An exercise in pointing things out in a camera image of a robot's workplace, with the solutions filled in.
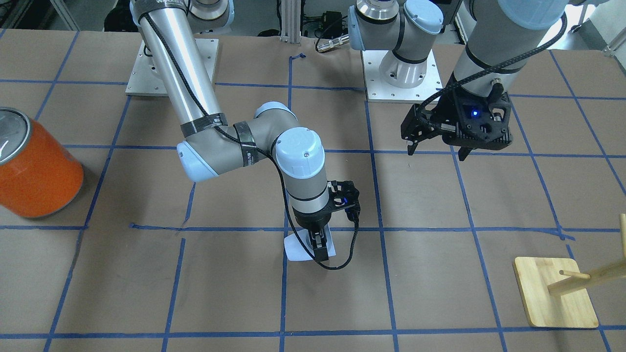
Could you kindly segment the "wooden mug stand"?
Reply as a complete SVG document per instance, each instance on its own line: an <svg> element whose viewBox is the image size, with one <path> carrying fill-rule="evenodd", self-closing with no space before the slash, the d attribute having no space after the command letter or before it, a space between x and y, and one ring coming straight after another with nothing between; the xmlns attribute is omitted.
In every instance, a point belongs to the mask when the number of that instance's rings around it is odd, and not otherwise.
<svg viewBox="0 0 626 352"><path fill-rule="evenodd" d="M624 258L583 271L571 258L519 256L512 267L525 319L534 328L599 327L587 290L626 273Z"/></svg>

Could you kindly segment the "light blue cup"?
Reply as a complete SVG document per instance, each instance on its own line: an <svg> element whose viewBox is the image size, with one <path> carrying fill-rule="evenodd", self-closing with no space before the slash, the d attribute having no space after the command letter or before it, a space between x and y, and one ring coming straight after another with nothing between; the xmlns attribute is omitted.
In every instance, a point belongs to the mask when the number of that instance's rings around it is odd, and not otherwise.
<svg viewBox="0 0 626 352"><path fill-rule="evenodd" d="M329 225L325 225L324 226L324 231L326 233L326 237L327 237L327 242L326 242L326 246L327 246L327 254L329 256L329 258L333 257L336 255L336 251L335 251L335 244L333 243L333 238L332 238L332 234L331 234L331 230ZM304 245L306 246L307 250L311 253L313 253L313 247L311 246L310 240L309 240L309 234L308 234L308 230L307 229L300 229L297 231L299 237L303 240ZM302 245L300 244L300 242L297 240L296 235L294 233L290 233L288 236L286 236L286 238L284 238L284 248L285 248L285 252L286 255L288 257L289 261L310 261L313 260L311 258L311 256L309 256L304 247L302 247Z"/></svg>

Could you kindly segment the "orange can with silver lid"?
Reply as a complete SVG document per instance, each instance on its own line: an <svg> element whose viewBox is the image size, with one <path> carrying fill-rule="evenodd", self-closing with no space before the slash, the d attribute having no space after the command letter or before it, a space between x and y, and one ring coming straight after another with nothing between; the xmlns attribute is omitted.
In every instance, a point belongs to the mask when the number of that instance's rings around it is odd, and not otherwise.
<svg viewBox="0 0 626 352"><path fill-rule="evenodd" d="M0 202L23 218L69 205L84 183L83 167L39 122L22 111L0 113Z"/></svg>

